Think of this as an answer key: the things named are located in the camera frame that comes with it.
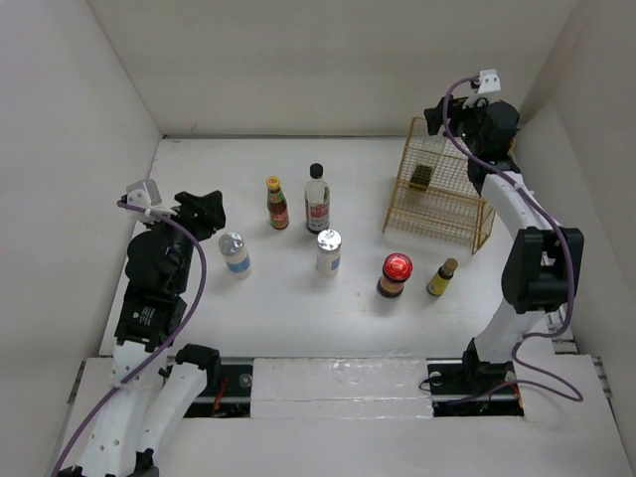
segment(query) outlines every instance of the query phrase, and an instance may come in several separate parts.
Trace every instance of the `bottle cap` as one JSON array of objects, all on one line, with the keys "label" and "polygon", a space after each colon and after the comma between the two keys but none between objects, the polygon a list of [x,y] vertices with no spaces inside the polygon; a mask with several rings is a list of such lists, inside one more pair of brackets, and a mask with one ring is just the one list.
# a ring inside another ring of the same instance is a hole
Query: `bottle cap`
[{"label": "bottle cap", "polygon": [[342,238],[336,231],[327,229],[326,231],[322,231],[320,234],[318,234],[316,243],[320,251],[330,253],[340,248],[340,245],[342,244]]},{"label": "bottle cap", "polygon": [[267,189],[278,189],[280,187],[280,179],[277,176],[267,178]]},{"label": "bottle cap", "polygon": [[312,179],[320,179],[322,177],[322,172],[322,164],[316,163],[309,167],[309,175]]},{"label": "bottle cap", "polygon": [[236,232],[228,232],[219,238],[219,250],[223,255],[236,255],[242,248],[242,237]]},{"label": "bottle cap", "polygon": [[452,275],[458,266],[459,266],[459,263],[457,263],[456,259],[448,258],[446,261],[444,261],[443,269],[445,273]]},{"label": "bottle cap", "polygon": [[413,264],[403,253],[392,253],[385,260],[385,274],[394,281],[407,281],[413,272]]}]

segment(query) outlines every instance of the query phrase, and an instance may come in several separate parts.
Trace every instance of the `soy sauce bottle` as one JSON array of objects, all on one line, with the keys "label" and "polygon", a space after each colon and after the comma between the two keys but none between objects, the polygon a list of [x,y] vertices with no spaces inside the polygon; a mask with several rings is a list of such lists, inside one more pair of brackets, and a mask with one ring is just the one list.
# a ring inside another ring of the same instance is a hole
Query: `soy sauce bottle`
[{"label": "soy sauce bottle", "polygon": [[280,189],[280,179],[276,176],[267,178],[267,209],[271,226],[280,231],[286,229],[289,225],[287,201]]}]

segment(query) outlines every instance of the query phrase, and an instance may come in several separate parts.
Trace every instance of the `sauce bottle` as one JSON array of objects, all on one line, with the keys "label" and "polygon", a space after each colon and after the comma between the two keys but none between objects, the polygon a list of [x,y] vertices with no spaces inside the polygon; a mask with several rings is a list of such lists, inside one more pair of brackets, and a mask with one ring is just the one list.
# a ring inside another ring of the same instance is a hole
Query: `sauce bottle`
[{"label": "sauce bottle", "polygon": [[247,278],[251,273],[249,254],[245,242],[236,232],[228,232],[219,238],[219,251],[226,261],[228,270],[235,278]]},{"label": "sauce bottle", "polygon": [[286,229],[289,225],[287,201],[280,189],[280,179],[276,176],[267,178],[267,209],[271,226],[280,231]]},{"label": "sauce bottle", "polygon": [[309,168],[311,181],[305,186],[305,219],[312,234],[329,229],[329,186],[322,179],[322,164]]},{"label": "sauce bottle", "polygon": [[336,276],[340,269],[342,238],[336,231],[327,229],[318,234],[318,260],[316,269],[323,276]]},{"label": "sauce bottle", "polygon": [[426,285],[428,293],[433,296],[441,296],[444,291],[446,291],[446,287],[448,283],[450,283],[450,279],[453,277],[457,266],[458,263],[456,259],[448,258],[444,264],[439,267],[437,273],[430,279],[428,285]]},{"label": "sauce bottle", "polygon": [[413,264],[403,253],[392,253],[385,260],[382,276],[378,280],[378,291],[386,298],[398,298],[404,284],[413,272]]}]

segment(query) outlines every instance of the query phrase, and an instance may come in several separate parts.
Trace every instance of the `small object inside cage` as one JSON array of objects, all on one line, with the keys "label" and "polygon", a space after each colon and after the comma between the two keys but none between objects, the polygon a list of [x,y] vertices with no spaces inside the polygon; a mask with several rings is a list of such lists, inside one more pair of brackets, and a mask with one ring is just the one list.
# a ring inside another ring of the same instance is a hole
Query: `small object inside cage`
[{"label": "small object inside cage", "polygon": [[433,177],[433,168],[424,164],[417,164],[413,174],[410,176],[410,184],[408,186],[417,191],[426,192]]}]

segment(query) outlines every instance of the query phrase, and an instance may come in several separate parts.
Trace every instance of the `red label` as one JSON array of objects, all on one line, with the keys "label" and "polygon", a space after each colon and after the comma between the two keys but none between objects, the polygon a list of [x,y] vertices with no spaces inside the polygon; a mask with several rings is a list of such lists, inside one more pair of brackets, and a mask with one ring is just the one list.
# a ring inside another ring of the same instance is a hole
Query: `red label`
[{"label": "red label", "polygon": [[311,206],[311,217],[314,219],[321,219],[329,214],[329,204],[319,204],[317,206]]},{"label": "red label", "polygon": [[289,222],[289,214],[287,213],[287,210],[285,209],[285,211],[281,214],[269,214],[269,220],[271,221],[271,224],[276,227],[276,228],[282,228],[285,227],[287,225],[287,223]]}]

